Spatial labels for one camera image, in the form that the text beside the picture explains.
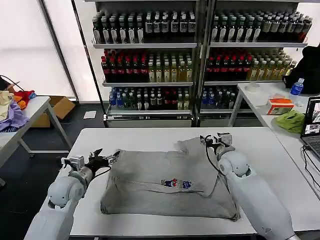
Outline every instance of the small box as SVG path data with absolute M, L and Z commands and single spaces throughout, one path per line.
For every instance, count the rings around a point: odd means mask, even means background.
M 268 115 L 281 115 L 289 112 L 295 105 L 287 98 L 269 98 L 267 102 Z

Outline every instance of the white table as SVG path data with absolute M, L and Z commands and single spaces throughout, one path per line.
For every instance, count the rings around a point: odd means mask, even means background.
M 278 115 L 267 115 L 266 108 L 259 107 L 265 105 L 267 103 L 268 97 L 274 94 L 282 94 L 284 96 L 288 96 L 290 89 L 285 87 L 283 82 L 273 82 L 273 83 L 259 83 L 260 85 L 259 90 L 257 92 L 250 92 L 246 90 L 246 86 L 248 83 L 239 83 L 238 89 L 239 93 L 236 99 L 236 103 L 234 109 L 232 111 L 229 126 L 233 126 L 237 113 L 240 108 L 240 103 L 242 99 L 244 99 L 247 104 L 250 106 L 252 111 L 255 113 L 256 117 L 259 119 L 261 124 L 264 127 L 270 128 L 280 143 L 283 145 L 285 150 L 288 152 L 296 166 L 299 168 L 305 179 L 308 181 L 312 189 L 314 190 L 315 194 L 320 199 L 320 189 L 315 187 L 311 176 L 305 171 L 305 160 L 302 155 L 301 147 L 304 145 L 304 142 L 300 139 L 300 134 L 290 133 L 285 129 L 279 127 L 275 123 L 275 118 Z M 315 95 L 304 95 L 302 94 L 299 96 L 299 101 L 303 104 L 301 107 L 295 106 L 293 109 L 305 113 L 309 97 L 315 97 Z M 312 161 L 320 168 L 319 158 L 313 152 L 308 152 L 309 156 L 311 157 Z M 312 173 L 315 180 L 320 184 L 320 172 L 315 170 L 312 166 L 311 162 L 308 162 L 308 170 Z
M 70 150 L 72 144 L 70 143 L 64 129 L 62 128 L 59 120 L 56 117 L 56 114 L 52 107 L 49 104 L 50 97 L 48 96 L 37 96 L 31 99 L 27 107 L 23 110 L 23 113 L 26 117 L 29 118 L 29 121 L 18 131 L 16 132 L 0 132 L 0 167 L 8 160 L 8 158 L 13 154 L 17 149 L 19 144 L 29 153 L 68 153 L 69 151 L 50 151 L 50 150 L 30 150 L 27 144 L 22 140 L 22 136 L 27 132 L 31 125 L 44 113 L 46 112 L 50 118 L 50 121 L 54 127 L 58 130 L 59 135 L 61 136 L 63 142 L 67 145 L 67 148 Z M 0 186 L 4 185 L 5 182 L 0 178 Z
M 86 128 L 81 131 L 69 156 L 84 156 L 103 148 L 102 156 L 115 149 L 130 151 L 172 151 L 178 140 L 199 135 L 232 133 L 233 145 L 247 155 L 250 165 L 270 185 L 292 217 L 295 231 L 320 229 L 320 202 L 276 136 L 267 127 L 225 128 Z M 70 167 L 58 178 L 67 176 Z M 93 180 L 74 213 L 71 236 L 188 236 L 255 234 L 240 211 L 236 222 L 221 218 L 173 217 L 143 214 L 102 214 L 100 200 L 108 173 Z

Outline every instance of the gray floor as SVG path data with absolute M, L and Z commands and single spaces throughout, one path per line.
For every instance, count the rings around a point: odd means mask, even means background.
M 96 117 L 83 119 L 85 112 L 91 110 L 97 111 Z M 102 115 L 99 104 L 77 105 L 61 124 L 70 141 L 74 143 L 83 128 L 103 128 Z M 236 122 L 235 125 L 250 127 L 259 125 L 259 122 L 246 119 L 243 122 Z M 210 127 L 215 127 L 215 121 L 210 124 Z M 32 128 L 23 139 L 32 150 L 66 149 L 54 128 Z M 21 240 L 24 238 L 33 217 L 39 211 L 47 195 L 49 185 L 58 174 L 61 157 L 66 156 L 67 154 L 36 154 L 33 158 L 29 158 L 28 154 L 19 147 L 0 168 L 0 177 L 7 182 L 7 186 L 0 191 L 1 239 Z

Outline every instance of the plastic water bottle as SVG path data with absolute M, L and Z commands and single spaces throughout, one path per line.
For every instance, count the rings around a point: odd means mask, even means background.
M 301 93 L 303 88 L 304 88 L 304 79 L 299 78 L 299 80 L 293 84 L 290 91 L 290 95 L 289 95 L 289 98 L 294 104 L 296 104 L 298 100 L 298 96 Z

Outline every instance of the white wall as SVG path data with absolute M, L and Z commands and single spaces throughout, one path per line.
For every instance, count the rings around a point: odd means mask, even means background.
M 0 1 L 0 74 L 38 95 L 74 97 L 37 1 Z

